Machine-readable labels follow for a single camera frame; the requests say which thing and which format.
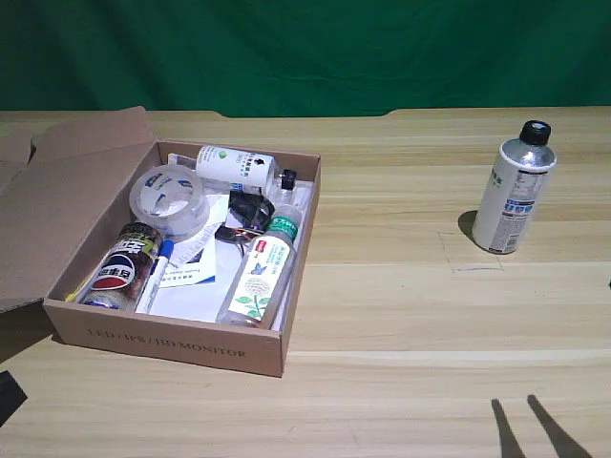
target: box flap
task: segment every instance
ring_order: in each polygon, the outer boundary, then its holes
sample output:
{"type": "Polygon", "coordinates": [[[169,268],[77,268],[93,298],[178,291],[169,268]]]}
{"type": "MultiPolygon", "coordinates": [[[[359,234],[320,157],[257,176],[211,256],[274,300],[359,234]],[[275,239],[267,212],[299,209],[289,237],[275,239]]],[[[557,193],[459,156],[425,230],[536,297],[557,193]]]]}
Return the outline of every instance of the box flap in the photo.
{"type": "Polygon", "coordinates": [[[108,112],[50,127],[32,162],[84,156],[155,140],[142,107],[108,112]]]}
{"type": "Polygon", "coordinates": [[[0,138],[0,196],[26,168],[31,154],[32,133],[19,129],[0,138]]]}
{"type": "Polygon", "coordinates": [[[155,141],[143,123],[144,111],[132,109],[55,126],[44,135],[35,159],[0,196],[0,309],[50,293],[151,154],[155,141]],[[95,150],[105,151],[88,154],[95,150]]]}

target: cardboard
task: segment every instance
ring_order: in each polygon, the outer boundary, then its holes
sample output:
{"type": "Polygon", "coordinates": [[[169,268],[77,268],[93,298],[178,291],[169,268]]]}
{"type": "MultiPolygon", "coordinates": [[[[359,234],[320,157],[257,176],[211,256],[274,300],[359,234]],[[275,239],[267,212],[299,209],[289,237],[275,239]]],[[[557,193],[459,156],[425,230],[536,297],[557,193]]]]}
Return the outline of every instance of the cardboard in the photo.
{"type": "Polygon", "coordinates": [[[28,165],[32,153],[31,138],[32,133],[25,129],[0,138],[0,196],[28,165]]]}
{"type": "Polygon", "coordinates": [[[136,179],[168,154],[195,157],[200,146],[156,142],[139,107],[50,128],[0,197],[0,309],[42,299],[66,344],[281,376],[320,192],[319,156],[233,146],[273,155],[314,183],[280,332],[63,302],[133,220],[136,179]]]}

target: red label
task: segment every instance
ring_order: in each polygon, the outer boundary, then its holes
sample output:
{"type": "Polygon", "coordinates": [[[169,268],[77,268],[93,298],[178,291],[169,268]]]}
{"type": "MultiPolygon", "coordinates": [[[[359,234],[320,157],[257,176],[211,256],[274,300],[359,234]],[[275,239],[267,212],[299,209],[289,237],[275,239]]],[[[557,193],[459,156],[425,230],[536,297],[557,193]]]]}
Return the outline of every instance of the red label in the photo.
{"type": "Polygon", "coordinates": [[[262,253],[266,245],[267,242],[265,240],[259,240],[257,246],[255,247],[255,250],[257,250],[259,253],[262,253]]]}

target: black can lid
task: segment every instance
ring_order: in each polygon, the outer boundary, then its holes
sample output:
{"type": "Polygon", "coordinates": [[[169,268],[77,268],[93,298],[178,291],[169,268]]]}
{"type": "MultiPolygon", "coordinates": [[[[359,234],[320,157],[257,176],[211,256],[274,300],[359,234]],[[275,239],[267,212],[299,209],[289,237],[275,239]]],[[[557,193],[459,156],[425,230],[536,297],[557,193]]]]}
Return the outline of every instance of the black can lid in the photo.
{"type": "Polygon", "coordinates": [[[524,127],[522,127],[519,139],[529,145],[544,146],[547,145],[551,133],[552,128],[548,123],[532,119],[526,121],[524,127]]]}
{"type": "Polygon", "coordinates": [[[290,169],[284,169],[281,175],[283,189],[292,191],[295,188],[295,181],[297,180],[297,172],[290,169]]]}

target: table surface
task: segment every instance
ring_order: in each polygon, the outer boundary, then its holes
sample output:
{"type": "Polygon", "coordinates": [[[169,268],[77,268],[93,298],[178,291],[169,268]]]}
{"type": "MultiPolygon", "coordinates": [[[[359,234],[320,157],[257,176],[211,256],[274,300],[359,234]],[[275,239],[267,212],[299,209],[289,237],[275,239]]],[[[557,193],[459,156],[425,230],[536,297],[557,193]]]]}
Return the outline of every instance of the table surface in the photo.
{"type": "MultiPolygon", "coordinates": [[[[0,135],[81,115],[3,112],[0,135]]],[[[534,394],[611,456],[611,108],[150,119],[159,138],[322,155],[285,375],[62,345],[39,309],[0,316],[0,369],[29,396],[0,455],[494,457],[509,425],[525,456],[557,456],[534,394]],[[532,118],[552,125],[558,167],[526,240],[492,255],[463,230],[498,145],[532,118]]],[[[559,456],[579,458],[570,447],[559,456]]]]}

